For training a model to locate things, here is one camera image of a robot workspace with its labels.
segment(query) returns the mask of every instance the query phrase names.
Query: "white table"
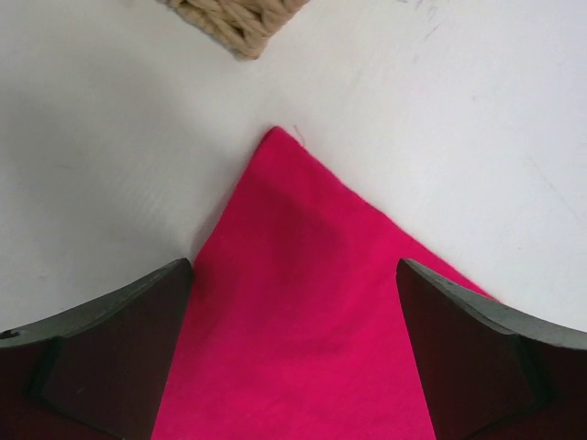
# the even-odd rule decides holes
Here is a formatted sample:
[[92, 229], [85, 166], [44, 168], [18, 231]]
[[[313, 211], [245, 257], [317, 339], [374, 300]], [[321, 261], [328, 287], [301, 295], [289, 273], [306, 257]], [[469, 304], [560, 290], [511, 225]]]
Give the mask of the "white table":
[[154, 0], [1, 2], [0, 331], [193, 256], [272, 125], [498, 299], [587, 330], [585, 17], [312, 0], [237, 62]]

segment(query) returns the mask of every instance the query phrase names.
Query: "pink fabric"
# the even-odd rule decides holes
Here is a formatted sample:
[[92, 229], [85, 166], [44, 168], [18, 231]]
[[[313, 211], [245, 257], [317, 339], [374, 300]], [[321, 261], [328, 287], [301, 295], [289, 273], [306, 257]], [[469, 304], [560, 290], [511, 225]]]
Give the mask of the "pink fabric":
[[153, 439], [433, 439], [400, 258], [478, 291], [271, 130], [194, 263]]

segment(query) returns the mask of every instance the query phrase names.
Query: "woven basket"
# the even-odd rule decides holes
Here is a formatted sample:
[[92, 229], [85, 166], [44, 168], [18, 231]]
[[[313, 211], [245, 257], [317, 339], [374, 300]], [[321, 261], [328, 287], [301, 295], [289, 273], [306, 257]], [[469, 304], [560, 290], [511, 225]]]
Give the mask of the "woven basket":
[[240, 58], [257, 59], [269, 38], [309, 0], [165, 0]]

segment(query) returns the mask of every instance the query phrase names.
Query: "folded cloth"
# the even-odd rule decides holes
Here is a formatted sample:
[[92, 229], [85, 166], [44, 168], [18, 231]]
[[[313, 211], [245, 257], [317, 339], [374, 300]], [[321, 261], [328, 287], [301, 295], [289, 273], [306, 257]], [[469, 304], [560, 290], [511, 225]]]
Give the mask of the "folded cloth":
[[401, 258], [479, 291], [272, 129], [194, 263], [153, 439], [433, 439]]

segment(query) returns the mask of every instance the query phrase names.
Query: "braided rope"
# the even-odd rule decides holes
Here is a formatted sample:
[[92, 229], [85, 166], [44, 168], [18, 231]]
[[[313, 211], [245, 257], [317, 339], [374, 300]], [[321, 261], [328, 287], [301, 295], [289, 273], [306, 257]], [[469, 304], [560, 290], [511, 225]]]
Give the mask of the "braided rope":
[[269, 38], [309, 0], [166, 0], [239, 57], [258, 58]]

